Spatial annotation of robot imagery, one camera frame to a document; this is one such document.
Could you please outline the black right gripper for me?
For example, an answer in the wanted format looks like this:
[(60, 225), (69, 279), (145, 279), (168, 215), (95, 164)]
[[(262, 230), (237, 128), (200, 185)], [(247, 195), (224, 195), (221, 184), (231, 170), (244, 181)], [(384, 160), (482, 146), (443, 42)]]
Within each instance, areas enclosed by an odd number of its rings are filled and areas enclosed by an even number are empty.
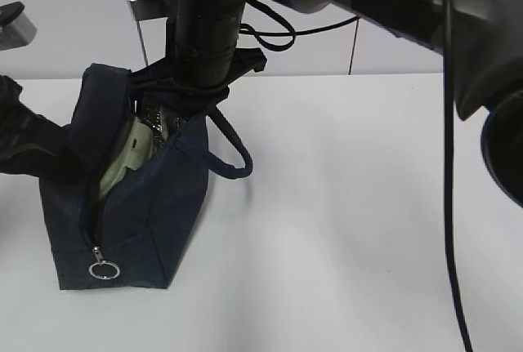
[(226, 100), (230, 84), (251, 71), (263, 71), (266, 62), (261, 49), (238, 48), (226, 76), (216, 84), (204, 86), (196, 79), (184, 79), (168, 59), (162, 58), (131, 74), (130, 96), (136, 100), (151, 99), (184, 118), (193, 118)]

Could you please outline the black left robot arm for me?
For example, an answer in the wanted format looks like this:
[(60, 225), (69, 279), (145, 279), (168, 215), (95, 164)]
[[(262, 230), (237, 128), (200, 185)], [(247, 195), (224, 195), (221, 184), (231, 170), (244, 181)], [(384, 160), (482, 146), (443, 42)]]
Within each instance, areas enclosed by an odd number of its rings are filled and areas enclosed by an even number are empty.
[(70, 183), (85, 167), (69, 147), (68, 131), (20, 100), (23, 87), (1, 76), (1, 173)]

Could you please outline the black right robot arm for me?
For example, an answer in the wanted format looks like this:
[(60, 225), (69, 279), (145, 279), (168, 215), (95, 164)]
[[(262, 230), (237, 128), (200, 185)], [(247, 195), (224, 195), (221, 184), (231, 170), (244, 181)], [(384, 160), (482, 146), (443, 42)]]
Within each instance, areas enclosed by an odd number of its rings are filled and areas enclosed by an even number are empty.
[[(168, 19), (166, 55), (132, 75), (136, 92), (191, 100), (228, 87), (266, 62), (239, 49), (246, 5), (258, 0), (130, 0), (138, 20)], [(489, 114), (481, 134), (485, 165), (498, 187), (522, 201), (522, 0), (271, 0), (314, 13), (333, 4), (443, 56), (447, 105), (461, 119)]]

